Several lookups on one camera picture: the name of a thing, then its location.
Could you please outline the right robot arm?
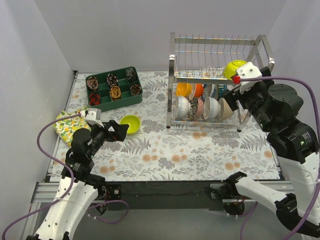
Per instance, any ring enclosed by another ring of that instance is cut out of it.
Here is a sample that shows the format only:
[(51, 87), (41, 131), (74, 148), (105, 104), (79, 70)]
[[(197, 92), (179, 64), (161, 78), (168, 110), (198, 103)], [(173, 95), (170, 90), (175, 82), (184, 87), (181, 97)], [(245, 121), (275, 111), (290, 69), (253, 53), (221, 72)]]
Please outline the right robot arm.
[(255, 82), (247, 91), (240, 87), (227, 90), (224, 99), (232, 110), (246, 109), (267, 133), (266, 140), (286, 171), (293, 192), (274, 190), (240, 171), (218, 188), (206, 187), (206, 192), (221, 199), (248, 197), (275, 213), (292, 234), (319, 237), (320, 146), (315, 131), (297, 119), (303, 99), (293, 87), (272, 80)]

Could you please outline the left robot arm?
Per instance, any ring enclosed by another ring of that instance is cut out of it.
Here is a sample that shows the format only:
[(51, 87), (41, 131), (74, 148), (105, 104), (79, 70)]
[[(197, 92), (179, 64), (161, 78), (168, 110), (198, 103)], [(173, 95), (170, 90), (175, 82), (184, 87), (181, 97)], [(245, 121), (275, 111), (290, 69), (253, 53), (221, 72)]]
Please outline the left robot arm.
[(105, 178), (92, 174), (93, 157), (105, 142), (124, 141), (129, 125), (114, 120), (80, 128), (72, 136), (52, 205), (29, 240), (71, 240), (94, 200), (106, 196)]

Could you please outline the lime green bowl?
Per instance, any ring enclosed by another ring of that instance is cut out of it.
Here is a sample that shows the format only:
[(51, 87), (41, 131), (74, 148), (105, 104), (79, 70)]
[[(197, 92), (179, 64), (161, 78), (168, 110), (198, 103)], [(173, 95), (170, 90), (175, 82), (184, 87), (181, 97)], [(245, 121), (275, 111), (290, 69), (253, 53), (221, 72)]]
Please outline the lime green bowl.
[(121, 125), (129, 125), (128, 135), (137, 134), (141, 127), (141, 120), (136, 115), (126, 115), (120, 120)]
[(236, 74), (236, 70), (240, 67), (242, 67), (243, 65), (245, 65), (247, 62), (244, 60), (233, 60), (231, 62), (229, 62), (223, 72), (222, 75), (228, 79), (228, 80), (232, 80), (232, 77)]

